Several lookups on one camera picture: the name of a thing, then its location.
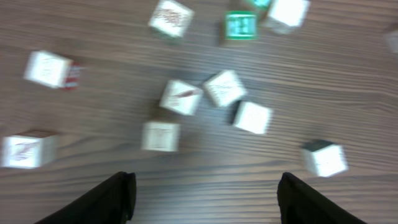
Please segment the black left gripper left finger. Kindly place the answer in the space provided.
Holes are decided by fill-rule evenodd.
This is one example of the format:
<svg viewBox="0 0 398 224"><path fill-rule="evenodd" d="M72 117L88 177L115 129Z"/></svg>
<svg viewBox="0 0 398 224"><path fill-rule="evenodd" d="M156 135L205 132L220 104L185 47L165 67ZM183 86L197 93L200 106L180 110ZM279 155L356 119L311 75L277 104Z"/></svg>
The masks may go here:
<svg viewBox="0 0 398 224"><path fill-rule="evenodd" d="M136 175L118 172L37 224L125 224L135 205Z"/></svg>

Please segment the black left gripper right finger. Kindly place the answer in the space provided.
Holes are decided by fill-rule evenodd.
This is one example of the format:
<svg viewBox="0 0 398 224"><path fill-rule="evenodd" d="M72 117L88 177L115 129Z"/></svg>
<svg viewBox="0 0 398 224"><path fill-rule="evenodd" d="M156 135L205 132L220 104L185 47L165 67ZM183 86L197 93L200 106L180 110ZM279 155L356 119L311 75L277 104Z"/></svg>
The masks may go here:
<svg viewBox="0 0 398 224"><path fill-rule="evenodd" d="M290 172L277 188L282 224L366 224Z"/></svg>

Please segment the red Q wooden block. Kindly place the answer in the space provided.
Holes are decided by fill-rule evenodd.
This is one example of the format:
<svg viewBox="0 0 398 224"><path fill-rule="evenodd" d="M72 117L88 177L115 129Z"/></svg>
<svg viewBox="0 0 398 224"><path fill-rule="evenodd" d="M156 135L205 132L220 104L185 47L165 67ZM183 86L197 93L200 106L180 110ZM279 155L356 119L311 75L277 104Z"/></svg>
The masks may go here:
<svg viewBox="0 0 398 224"><path fill-rule="evenodd" d="M343 147L324 139L302 145L307 170L318 177L331 177L349 169Z"/></svg>

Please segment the blue-edged wooden block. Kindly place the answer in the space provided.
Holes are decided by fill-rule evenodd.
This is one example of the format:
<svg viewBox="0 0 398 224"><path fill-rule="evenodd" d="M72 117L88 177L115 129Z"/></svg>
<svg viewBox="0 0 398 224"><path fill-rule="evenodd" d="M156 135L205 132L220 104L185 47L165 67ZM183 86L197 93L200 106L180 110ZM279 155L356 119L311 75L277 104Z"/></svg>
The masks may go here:
<svg viewBox="0 0 398 224"><path fill-rule="evenodd" d="M31 129L2 140L1 167L35 169L57 158L58 132Z"/></svg>

